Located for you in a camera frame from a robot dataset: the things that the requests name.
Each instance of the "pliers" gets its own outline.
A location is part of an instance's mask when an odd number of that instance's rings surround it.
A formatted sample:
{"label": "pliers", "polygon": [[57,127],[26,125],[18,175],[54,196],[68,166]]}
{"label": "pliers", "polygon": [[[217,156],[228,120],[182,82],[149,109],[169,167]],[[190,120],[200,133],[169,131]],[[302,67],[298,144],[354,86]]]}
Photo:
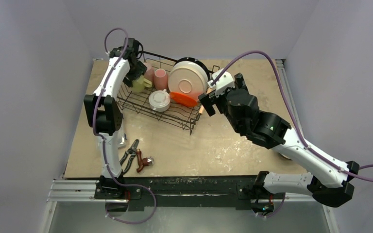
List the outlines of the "pliers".
{"label": "pliers", "polygon": [[127,149],[125,151],[125,153],[123,154],[122,159],[119,161],[119,163],[122,165],[125,162],[125,160],[128,158],[128,155],[130,155],[128,163],[126,164],[125,169],[122,171],[123,175],[125,175],[125,173],[127,173],[129,171],[129,169],[131,168],[132,161],[136,157],[136,148],[138,147],[138,144],[139,144],[139,139],[136,139],[132,143],[131,147],[129,147],[129,149]]}

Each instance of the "beige tabletop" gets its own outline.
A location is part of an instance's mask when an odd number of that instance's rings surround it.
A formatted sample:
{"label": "beige tabletop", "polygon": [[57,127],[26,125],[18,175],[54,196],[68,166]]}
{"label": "beige tabletop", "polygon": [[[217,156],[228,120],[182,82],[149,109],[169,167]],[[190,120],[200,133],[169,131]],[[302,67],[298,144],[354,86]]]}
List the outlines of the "beige tabletop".
{"label": "beige tabletop", "polygon": [[[224,67],[226,60],[203,60],[207,67]],[[100,84],[107,61],[95,61],[86,93],[92,94]],[[249,92],[257,96],[260,109],[273,112],[291,122],[281,98],[278,84],[267,60],[240,60],[229,70],[232,75],[241,72]],[[155,164],[136,172],[136,159],[126,176],[204,176],[252,175],[268,170],[276,173],[303,173],[305,169],[235,133],[224,115],[201,116],[192,134],[157,119],[123,110],[128,143],[119,149],[121,157],[135,139],[143,157],[153,157]],[[101,173],[101,155],[96,139],[86,120],[82,107],[78,126],[69,155],[66,178],[98,177]]]}

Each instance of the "brown pipe fitting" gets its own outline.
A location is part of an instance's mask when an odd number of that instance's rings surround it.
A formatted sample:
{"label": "brown pipe fitting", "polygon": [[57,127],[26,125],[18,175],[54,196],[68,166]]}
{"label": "brown pipe fitting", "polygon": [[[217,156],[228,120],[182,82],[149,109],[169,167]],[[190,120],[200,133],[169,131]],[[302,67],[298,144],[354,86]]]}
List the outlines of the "brown pipe fitting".
{"label": "brown pipe fitting", "polygon": [[138,168],[136,172],[140,173],[145,166],[153,165],[153,158],[142,158],[142,152],[140,149],[136,149],[136,157],[138,158]]}

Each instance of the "black wire dish rack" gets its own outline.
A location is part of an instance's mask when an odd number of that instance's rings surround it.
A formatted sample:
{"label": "black wire dish rack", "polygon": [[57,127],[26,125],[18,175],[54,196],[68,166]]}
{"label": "black wire dish rack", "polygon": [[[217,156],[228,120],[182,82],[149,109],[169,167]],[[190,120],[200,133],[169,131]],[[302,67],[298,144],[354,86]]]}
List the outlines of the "black wire dish rack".
{"label": "black wire dish rack", "polygon": [[[146,51],[141,51],[139,54],[139,58],[140,57],[143,57],[144,62],[151,64],[154,68],[166,70],[168,74],[177,62],[175,59]],[[219,69],[220,67],[213,66],[209,73],[214,73],[214,69],[216,68]],[[149,95],[154,91],[156,91],[156,89],[153,87],[145,88],[142,92],[135,93],[131,88],[122,85],[118,92],[118,106],[122,110],[130,109],[138,114],[141,113],[148,117],[155,118],[158,121],[171,124],[182,130],[189,130],[189,135],[191,135],[192,130],[195,129],[195,125],[201,116],[201,114],[199,114],[201,104],[198,103],[195,107],[186,107],[171,100],[171,105],[168,110],[163,113],[156,112],[150,108],[148,100]]]}

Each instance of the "white wall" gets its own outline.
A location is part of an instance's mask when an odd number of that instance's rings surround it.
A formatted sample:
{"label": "white wall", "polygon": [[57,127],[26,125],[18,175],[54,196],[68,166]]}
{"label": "white wall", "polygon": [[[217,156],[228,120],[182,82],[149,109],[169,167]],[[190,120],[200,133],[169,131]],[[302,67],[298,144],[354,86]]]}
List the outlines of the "white wall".
{"label": "white wall", "polygon": [[[104,35],[125,28],[145,50],[174,58],[234,58],[259,49],[285,58],[318,0],[64,0],[91,55]],[[111,35],[109,47],[123,34]]]}
{"label": "white wall", "polygon": [[37,232],[90,63],[62,1],[0,0],[0,233]]}
{"label": "white wall", "polygon": [[[285,65],[306,138],[373,163],[373,1],[321,0]],[[373,183],[352,184],[353,200],[336,210],[340,230],[373,232]]]}

